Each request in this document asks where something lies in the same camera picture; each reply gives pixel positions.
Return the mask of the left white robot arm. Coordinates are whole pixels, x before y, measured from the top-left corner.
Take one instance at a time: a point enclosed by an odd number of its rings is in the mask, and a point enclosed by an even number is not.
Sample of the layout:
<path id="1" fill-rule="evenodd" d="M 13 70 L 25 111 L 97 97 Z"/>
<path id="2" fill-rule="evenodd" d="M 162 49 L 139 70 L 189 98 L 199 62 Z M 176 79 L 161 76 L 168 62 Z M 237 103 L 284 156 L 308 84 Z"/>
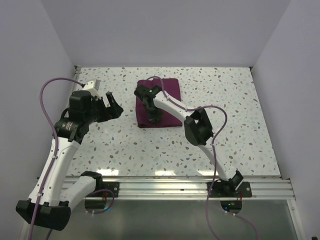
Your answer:
<path id="1" fill-rule="evenodd" d="M 89 126 L 117 119 L 124 111 L 111 92 L 105 95 L 109 106 L 105 106 L 103 97 L 88 90 L 74 91 L 69 97 L 68 108 L 54 125 L 51 149 L 38 182 L 28 199 L 19 200 L 15 208 L 30 227 L 61 231 L 83 198 L 114 196 L 104 188 L 102 175 L 88 170 L 71 187 L 62 190 L 71 161 Z"/>

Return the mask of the purple cloth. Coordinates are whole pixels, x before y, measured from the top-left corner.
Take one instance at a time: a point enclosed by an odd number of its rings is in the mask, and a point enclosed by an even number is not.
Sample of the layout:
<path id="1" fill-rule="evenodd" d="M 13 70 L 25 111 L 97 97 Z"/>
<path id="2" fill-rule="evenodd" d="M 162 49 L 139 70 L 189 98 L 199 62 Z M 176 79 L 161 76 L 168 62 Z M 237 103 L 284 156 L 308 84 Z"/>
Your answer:
<path id="1" fill-rule="evenodd" d="M 147 81 L 139 80 L 137 86 L 145 86 L 148 89 L 159 86 L 165 91 L 170 100 L 176 103 L 181 101 L 180 83 L 176 78 L 164 78 L 163 80 L 153 78 Z M 171 128 L 183 126 L 185 114 L 180 108 L 166 100 L 162 91 L 155 96 L 154 103 L 163 115 L 156 122 L 151 122 L 142 100 L 136 98 L 135 115 L 139 128 Z"/>

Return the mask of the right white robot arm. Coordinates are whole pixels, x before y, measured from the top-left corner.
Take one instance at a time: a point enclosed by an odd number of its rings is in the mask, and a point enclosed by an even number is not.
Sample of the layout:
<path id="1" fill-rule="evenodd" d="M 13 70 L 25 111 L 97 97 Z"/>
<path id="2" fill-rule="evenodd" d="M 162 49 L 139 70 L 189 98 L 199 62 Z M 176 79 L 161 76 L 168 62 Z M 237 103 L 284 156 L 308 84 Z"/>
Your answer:
<path id="1" fill-rule="evenodd" d="M 225 166 L 215 149 L 215 139 L 226 126 L 227 115 L 224 116 L 222 127 L 214 133 L 206 106 L 188 108 L 157 85 L 152 88 L 140 85 L 135 89 L 134 95 L 142 101 L 149 122 L 160 122 L 164 118 L 163 112 L 167 112 L 182 123 L 187 141 L 204 152 L 214 166 L 213 176 L 218 176 L 218 179 L 213 180 L 209 192 L 214 190 L 219 197 L 231 198 L 239 195 L 244 177 L 233 166 Z"/>

